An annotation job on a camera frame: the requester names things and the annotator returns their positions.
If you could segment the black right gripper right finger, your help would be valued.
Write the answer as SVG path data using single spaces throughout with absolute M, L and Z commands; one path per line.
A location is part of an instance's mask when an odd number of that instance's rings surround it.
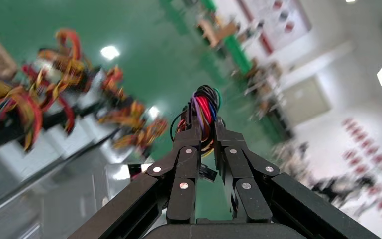
M 216 169 L 233 220 L 270 222 L 273 213 L 265 196 L 269 195 L 268 181 L 279 174 L 279 168 L 252 152 L 243 135 L 228 130 L 222 118 L 214 126 Z

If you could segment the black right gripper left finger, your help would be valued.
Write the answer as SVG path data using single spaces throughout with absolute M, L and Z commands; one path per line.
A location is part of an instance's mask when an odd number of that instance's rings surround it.
M 201 130 L 193 126 L 179 132 L 172 151 L 153 163 L 147 174 L 160 182 L 159 192 L 165 197 L 168 224 L 192 224 L 195 213 L 196 180 L 201 163 Z

